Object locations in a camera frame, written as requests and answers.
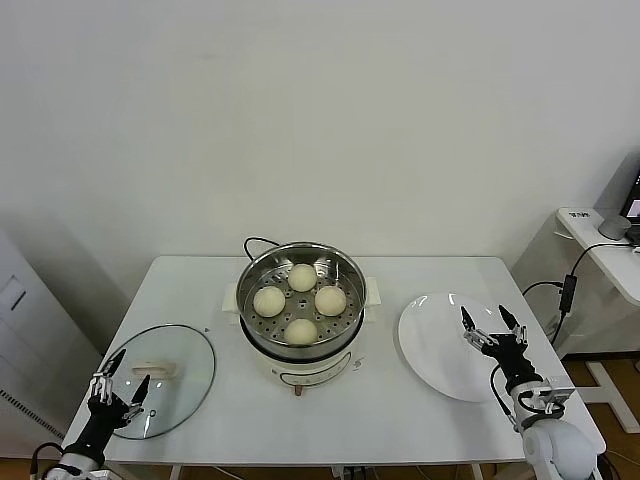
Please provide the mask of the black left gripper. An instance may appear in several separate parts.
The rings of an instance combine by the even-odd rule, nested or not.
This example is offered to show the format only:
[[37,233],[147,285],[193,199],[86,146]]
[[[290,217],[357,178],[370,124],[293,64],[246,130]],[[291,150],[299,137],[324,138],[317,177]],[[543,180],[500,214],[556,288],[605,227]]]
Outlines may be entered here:
[[125,349],[119,350],[92,375],[88,401],[90,418],[75,445],[93,450],[104,450],[114,431],[123,428],[126,421],[132,421],[143,411],[143,403],[149,390],[149,375],[144,377],[128,404],[112,393],[112,377],[125,355]]

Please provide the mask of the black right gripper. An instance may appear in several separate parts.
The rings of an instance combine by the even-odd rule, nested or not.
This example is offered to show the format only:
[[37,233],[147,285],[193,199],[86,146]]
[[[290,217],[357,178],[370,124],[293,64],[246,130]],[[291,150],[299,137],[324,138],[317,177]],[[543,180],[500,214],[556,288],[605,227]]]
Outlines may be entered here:
[[511,333],[491,336],[476,328],[464,306],[461,306],[460,310],[464,328],[463,337],[476,350],[498,362],[506,379],[506,390],[513,390],[528,382],[543,381],[532,363],[524,356],[528,345],[527,329],[509,310],[503,305],[499,306],[500,315]]

